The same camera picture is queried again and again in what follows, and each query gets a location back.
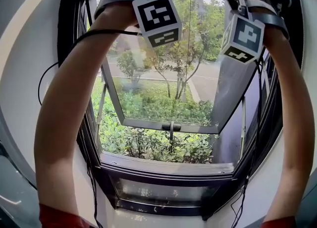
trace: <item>open window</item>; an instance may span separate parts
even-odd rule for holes
[[[69,39],[89,29],[99,1],[73,0],[78,17]],[[280,93],[265,49],[260,90],[254,63],[218,55],[236,10],[227,0],[173,1],[182,39],[153,50],[141,37],[120,35],[95,79],[77,141],[114,208],[205,219],[239,189],[249,169],[259,95],[257,165],[273,145],[281,129]],[[284,18],[294,34],[293,20]]]

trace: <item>thin string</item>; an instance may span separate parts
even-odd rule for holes
[[[192,0],[189,0],[189,33],[188,33],[187,65],[186,65],[185,88],[184,88],[184,93],[185,94],[186,94],[186,85],[187,85],[186,81],[187,81],[187,71],[188,71],[188,59],[189,59],[189,41],[190,41],[191,16],[192,16]]]

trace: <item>tree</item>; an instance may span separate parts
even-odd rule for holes
[[[199,4],[195,0],[173,0],[173,2],[182,21],[182,40],[156,48],[156,55],[149,57],[149,60],[165,79],[169,97],[169,82],[164,72],[170,70],[177,73],[175,94],[177,100],[180,99],[187,82],[196,73],[203,59],[216,60],[223,34],[224,7],[219,0],[211,0],[210,3],[204,3],[204,13],[202,13],[199,12]]]
[[[139,67],[130,50],[123,52],[117,59],[120,70],[130,79],[132,84],[138,83],[141,75],[150,69],[151,66],[146,64],[146,60],[143,62],[145,62],[144,66]]]

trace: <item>red shirt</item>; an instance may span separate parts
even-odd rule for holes
[[[40,204],[40,221],[43,228],[89,228],[87,221],[79,216],[69,214],[63,211]],[[293,228],[295,224],[294,217],[282,218],[265,222],[261,228]]]

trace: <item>person's right arm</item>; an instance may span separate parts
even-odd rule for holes
[[[315,125],[309,93],[289,42],[281,31],[268,28],[264,44],[280,82],[284,136],[282,175],[266,222],[297,213],[313,165]]]

